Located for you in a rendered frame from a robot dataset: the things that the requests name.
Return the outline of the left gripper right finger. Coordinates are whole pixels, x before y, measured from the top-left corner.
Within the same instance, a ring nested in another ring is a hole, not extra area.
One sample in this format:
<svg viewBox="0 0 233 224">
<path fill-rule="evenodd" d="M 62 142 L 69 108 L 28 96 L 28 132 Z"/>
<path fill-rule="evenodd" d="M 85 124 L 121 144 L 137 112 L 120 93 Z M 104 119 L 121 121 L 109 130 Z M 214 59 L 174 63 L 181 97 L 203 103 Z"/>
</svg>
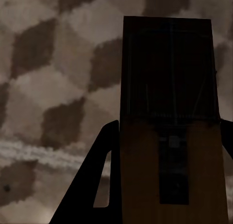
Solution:
<svg viewBox="0 0 233 224">
<path fill-rule="evenodd" d="M 233 159 L 233 122 L 223 120 L 220 123 L 222 145 Z"/>
</svg>

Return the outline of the mousetrap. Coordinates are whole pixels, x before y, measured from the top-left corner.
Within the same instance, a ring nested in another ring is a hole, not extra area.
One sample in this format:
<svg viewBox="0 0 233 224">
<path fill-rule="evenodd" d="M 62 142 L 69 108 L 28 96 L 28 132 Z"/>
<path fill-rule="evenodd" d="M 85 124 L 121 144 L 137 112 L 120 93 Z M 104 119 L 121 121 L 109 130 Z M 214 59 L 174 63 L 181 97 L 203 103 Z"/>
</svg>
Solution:
<svg viewBox="0 0 233 224">
<path fill-rule="evenodd" d="M 122 224 L 229 224 L 211 19 L 124 16 Z"/>
</svg>

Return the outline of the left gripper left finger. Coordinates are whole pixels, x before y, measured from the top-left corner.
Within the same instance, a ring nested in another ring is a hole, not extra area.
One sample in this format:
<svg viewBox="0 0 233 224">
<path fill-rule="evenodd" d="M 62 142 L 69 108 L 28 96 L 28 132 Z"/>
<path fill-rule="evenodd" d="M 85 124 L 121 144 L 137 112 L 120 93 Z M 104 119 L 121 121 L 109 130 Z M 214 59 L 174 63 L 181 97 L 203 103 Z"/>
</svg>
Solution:
<svg viewBox="0 0 233 224">
<path fill-rule="evenodd" d="M 108 207 L 93 207 L 111 151 Z M 122 224 L 119 121 L 104 125 L 49 224 Z"/>
</svg>

